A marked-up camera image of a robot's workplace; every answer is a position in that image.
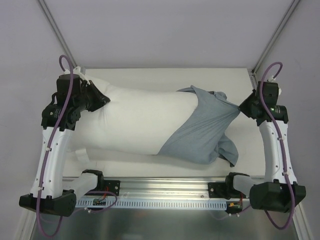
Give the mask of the white pillow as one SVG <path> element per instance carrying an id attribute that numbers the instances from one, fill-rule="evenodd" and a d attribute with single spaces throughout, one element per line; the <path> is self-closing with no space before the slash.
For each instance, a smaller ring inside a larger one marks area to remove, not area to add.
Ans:
<path id="1" fill-rule="evenodd" d="M 157 155 L 198 106 L 194 93 L 124 88 L 95 77 L 91 81 L 110 102 L 81 113 L 71 136 L 71 151 Z"/>

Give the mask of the grey striped pillowcase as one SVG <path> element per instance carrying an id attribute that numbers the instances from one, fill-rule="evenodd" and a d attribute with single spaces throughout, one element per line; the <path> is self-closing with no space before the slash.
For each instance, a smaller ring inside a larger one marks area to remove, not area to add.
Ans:
<path id="1" fill-rule="evenodd" d="M 197 96 L 198 105 L 187 121 L 162 146 L 158 155 L 208 165 L 222 158 L 234 167 L 239 153 L 225 131 L 240 114 L 239 106 L 221 91 L 190 86 L 179 90 Z"/>

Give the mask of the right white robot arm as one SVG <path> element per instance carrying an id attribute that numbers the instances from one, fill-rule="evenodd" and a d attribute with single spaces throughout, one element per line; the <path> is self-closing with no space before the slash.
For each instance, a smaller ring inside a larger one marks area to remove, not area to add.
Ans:
<path id="1" fill-rule="evenodd" d="M 288 146 L 288 112 L 278 105 L 279 87 L 275 82 L 259 82 L 239 106 L 256 121 L 263 141 L 265 174 L 262 183 L 244 173 L 231 172 L 225 178 L 224 192 L 234 198 L 243 194 L 256 210 L 288 213 L 306 197 L 291 164 Z"/>

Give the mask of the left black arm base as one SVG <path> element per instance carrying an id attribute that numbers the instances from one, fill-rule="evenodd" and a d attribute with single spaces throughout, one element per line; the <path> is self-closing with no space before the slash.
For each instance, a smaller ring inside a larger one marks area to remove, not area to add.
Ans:
<path id="1" fill-rule="evenodd" d="M 97 185 L 95 188 L 91 189 L 86 196 L 93 196 L 93 192 L 103 192 L 103 193 L 96 193 L 97 195 L 103 196 L 106 192 L 114 193 L 116 196 L 119 196 L 120 191 L 120 184 L 119 180 L 106 180 L 104 178 L 103 172 L 100 170 L 93 170 L 93 169 L 86 169 L 82 172 L 83 174 L 94 174 L 97 176 Z"/>

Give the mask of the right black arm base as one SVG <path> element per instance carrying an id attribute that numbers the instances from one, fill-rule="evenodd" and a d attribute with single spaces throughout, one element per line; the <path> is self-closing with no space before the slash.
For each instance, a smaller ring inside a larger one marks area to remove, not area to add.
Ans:
<path id="1" fill-rule="evenodd" d="M 233 187 L 233 180 L 235 176 L 248 177 L 249 175 L 230 172 L 222 182 L 208 182 L 207 191 L 209 198 L 223 198 L 226 200 L 230 200 L 231 198 L 240 199 L 243 194 Z"/>

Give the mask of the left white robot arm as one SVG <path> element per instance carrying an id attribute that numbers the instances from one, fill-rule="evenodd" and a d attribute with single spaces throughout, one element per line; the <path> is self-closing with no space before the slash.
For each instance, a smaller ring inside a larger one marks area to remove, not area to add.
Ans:
<path id="1" fill-rule="evenodd" d="M 69 185 L 63 186 L 66 153 L 76 123 L 83 111 L 94 112 L 110 99 L 94 83 L 77 74 L 60 75 L 57 91 L 42 111 L 42 149 L 30 193 L 19 198 L 19 206 L 36 213 L 69 217 L 77 201 L 88 192 L 101 194 L 105 189 L 100 170 L 84 170 Z"/>

